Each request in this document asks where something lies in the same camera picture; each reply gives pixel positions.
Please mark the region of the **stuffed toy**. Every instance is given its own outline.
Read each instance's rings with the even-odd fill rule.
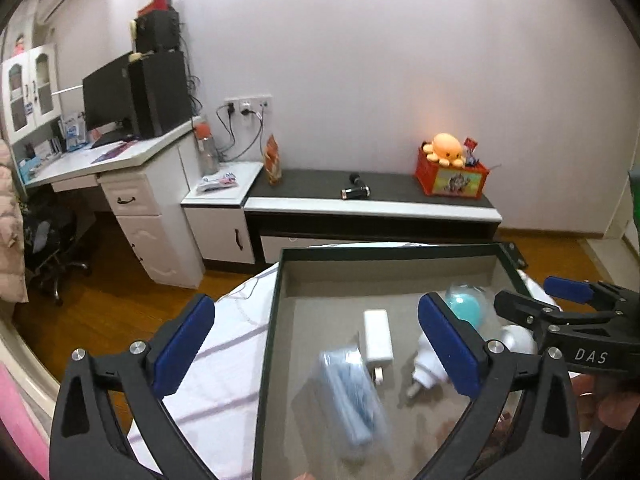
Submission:
[[[423,142],[422,150],[427,160],[439,162],[445,168],[464,168],[465,157],[462,155],[462,145],[450,134],[437,134],[432,142]]]

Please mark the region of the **office chair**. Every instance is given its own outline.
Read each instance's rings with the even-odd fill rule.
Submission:
[[[43,205],[29,210],[24,218],[24,264],[36,276],[37,288],[51,294],[56,305],[60,297],[60,279],[71,267],[91,274],[87,262],[72,259],[78,218],[76,213],[60,205]]]

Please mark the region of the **red toy box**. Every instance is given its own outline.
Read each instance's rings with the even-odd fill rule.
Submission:
[[[427,195],[480,198],[488,174],[489,170],[480,162],[474,167],[445,168],[437,162],[427,160],[424,152],[418,149],[415,177]]]

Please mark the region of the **cabinet handle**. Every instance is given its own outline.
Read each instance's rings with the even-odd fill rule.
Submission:
[[[234,229],[234,231],[236,232],[236,245],[241,251],[243,251],[244,247],[242,247],[242,243],[240,242],[240,231],[238,229]]]

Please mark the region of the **computer tower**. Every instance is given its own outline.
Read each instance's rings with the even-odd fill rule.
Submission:
[[[191,118],[184,56],[160,51],[129,63],[131,124],[142,139],[159,137]]]
[[[152,10],[136,18],[136,50],[143,54],[180,48],[180,17],[173,10]]]

